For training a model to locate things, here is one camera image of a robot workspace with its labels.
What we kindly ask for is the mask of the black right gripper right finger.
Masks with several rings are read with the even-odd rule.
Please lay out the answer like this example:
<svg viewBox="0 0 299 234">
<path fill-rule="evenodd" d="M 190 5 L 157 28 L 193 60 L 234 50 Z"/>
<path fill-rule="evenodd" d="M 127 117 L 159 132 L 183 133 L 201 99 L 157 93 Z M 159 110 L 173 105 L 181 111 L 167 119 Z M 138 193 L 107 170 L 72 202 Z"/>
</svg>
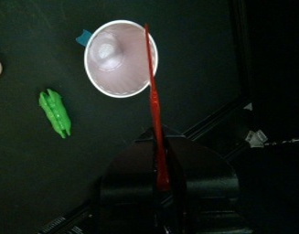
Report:
<svg viewBox="0 0 299 234">
<path fill-rule="evenodd" d="M 230 163 L 167 127 L 165 143 L 178 202 L 178 234 L 253 234 L 237 208 L 239 183 Z"/>
</svg>

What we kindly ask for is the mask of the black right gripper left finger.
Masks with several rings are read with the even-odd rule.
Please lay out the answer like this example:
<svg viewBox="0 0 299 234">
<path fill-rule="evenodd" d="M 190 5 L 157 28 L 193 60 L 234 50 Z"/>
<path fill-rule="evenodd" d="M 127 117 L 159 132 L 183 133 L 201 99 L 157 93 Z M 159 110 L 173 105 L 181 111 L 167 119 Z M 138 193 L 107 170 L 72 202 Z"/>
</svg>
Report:
<svg viewBox="0 0 299 234">
<path fill-rule="evenodd" d="M 154 234 L 154 136 L 145 131 L 119 153 L 100 185 L 100 234 Z"/>
</svg>

